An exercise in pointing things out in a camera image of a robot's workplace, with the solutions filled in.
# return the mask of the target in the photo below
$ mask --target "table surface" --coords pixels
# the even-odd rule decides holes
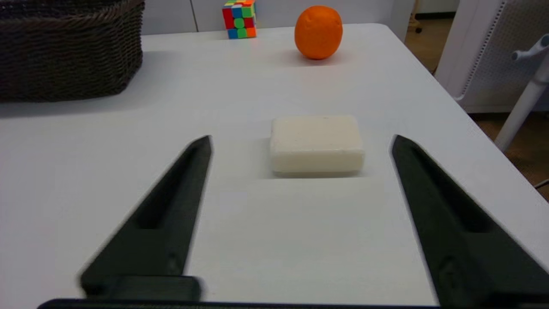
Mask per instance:
[[[292,28],[143,37],[118,96],[0,106],[0,303],[77,297],[77,276],[193,139],[213,136],[186,274],[208,301],[433,305],[389,154],[422,145],[549,269],[549,205],[385,26],[345,25],[314,62]],[[354,115],[365,168],[351,178],[270,172],[271,120]]]

